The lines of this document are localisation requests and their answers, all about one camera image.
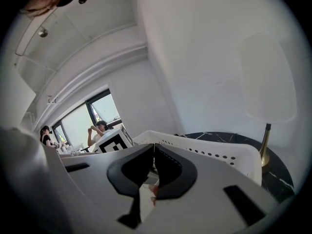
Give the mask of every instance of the window frame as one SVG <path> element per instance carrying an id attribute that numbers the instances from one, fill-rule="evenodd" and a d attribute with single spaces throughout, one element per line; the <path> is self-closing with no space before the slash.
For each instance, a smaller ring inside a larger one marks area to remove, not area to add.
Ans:
<path id="1" fill-rule="evenodd" d="M 96 116 L 95 116 L 95 114 L 94 114 L 94 112 L 93 112 L 93 110 L 92 110 L 92 103 L 94 103 L 94 102 L 98 101 L 99 99 L 102 99 L 102 98 L 104 98 L 105 96 L 108 96 L 108 95 L 110 95 L 110 94 L 111 94 L 111 91 L 110 91 L 109 89 L 106 89 L 106 90 L 104 90 L 103 92 L 101 92 L 101 93 L 99 93 L 99 94 L 93 96 L 92 98 L 86 100 L 84 103 L 80 104 L 78 107 L 74 108 L 72 111 L 70 111 L 69 113 L 67 113 L 64 117 L 62 117 L 56 124 L 54 124 L 54 125 L 52 126 L 52 130 L 53 130 L 53 133 L 54 133 L 56 139 L 59 140 L 58 137 L 57 137 L 57 134 L 56 134 L 55 129 L 56 129 L 57 127 L 61 126 L 61 128 L 62 128 L 62 130 L 63 130 L 63 133 L 64 133 L 64 135 L 65 135 L 65 138 L 66 138 L 66 140 L 67 140 L 67 143 L 68 143 L 69 145 L 71 145 L 70 140 L 68 139 L 68 136 L 67 136 L 67 134 L 66 134 L 66 131 L 65 131 L 64 127 L 63 127 L 62 120 L 63 120 L 65 117 L 67 117 L 68 115 L 70 115 L 72 112 L 74 112 L 75 110 L 77 110 L 79 107 L 83 106 L 83 105 L 86 105 L 86 107 L 87 107 L 87 109 L 88 109 L 89 116 L 90 116 L 90 118 L 91 118 L 91 121 L 92 121 L 93 125 L 95 126 L 96 123 L 97 123 L 97 119 L 96 119 Z M 107 127 L 108 127 L 108 128 L 112 128 L 112 127 L 114 127 L 114 126 L 116 126 L 116 125 L 118 125 L 118 124 L 121 124 L 121 123 L 122 123 L 122 120 L 121 120 L 121 118 L 119 118 L 119 119 L 113 120 L 112 122 L 107 122 Z"/>

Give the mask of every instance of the window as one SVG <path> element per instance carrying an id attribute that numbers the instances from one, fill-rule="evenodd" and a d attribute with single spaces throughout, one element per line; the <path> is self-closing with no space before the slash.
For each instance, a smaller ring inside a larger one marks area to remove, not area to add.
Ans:
<path id="1" fill-rule="evenodd" d="M 72 146 L 83 144 L 88 147 L 87 129 L 104 120 L 109 128 L 122 123 L 113 97 L 106 90 L 85 101 L 53 126 L 58 142 L 65 141 Z"/>

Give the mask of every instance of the white laundry basket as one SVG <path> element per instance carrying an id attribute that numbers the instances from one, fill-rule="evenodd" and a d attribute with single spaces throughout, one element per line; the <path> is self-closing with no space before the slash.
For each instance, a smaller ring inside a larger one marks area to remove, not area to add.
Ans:
<path id="1" fill-rule="evenodd" d="M 137 144 L 159 143 L 188 150 L 226 162 L 261 186 L 262 169 L 259 151 L 250 145 L 219 143 L 146 131 L 133 141 Z"/>

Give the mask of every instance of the black marble table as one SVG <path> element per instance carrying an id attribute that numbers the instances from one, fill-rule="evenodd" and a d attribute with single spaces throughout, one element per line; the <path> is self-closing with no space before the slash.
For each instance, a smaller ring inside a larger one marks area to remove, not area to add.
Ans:
<path id="1" fill-rule="evenodd" d="M 261 143 L 254 139 L 231 133 L 202 132 L 182 135 L 181 137 L 224 143 L 248 144 L 254 146 L 257 150 L 261 147 Z M 294 195 L 293 180 L 281 159 L 269 148 L 267 149 L 267 153 L 270 156 L 271 168 L 269 172 L 262 174 L 262 187 L 281 203 L 286 198 Z"/>

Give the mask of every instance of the gold lamp stand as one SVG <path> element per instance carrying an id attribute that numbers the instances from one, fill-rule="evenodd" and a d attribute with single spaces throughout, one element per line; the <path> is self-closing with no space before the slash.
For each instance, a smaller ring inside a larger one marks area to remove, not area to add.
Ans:
<path id="1" fill-rule="evenodd" d="M 269 141 L 270 130 L 271 124 L 267 124 L 262 140 L 262 145 L 259 150 L 261 156 L 262 173 L 266 173 L 270 170 L 270 156 L 267 154 L 267 146 Z"/>

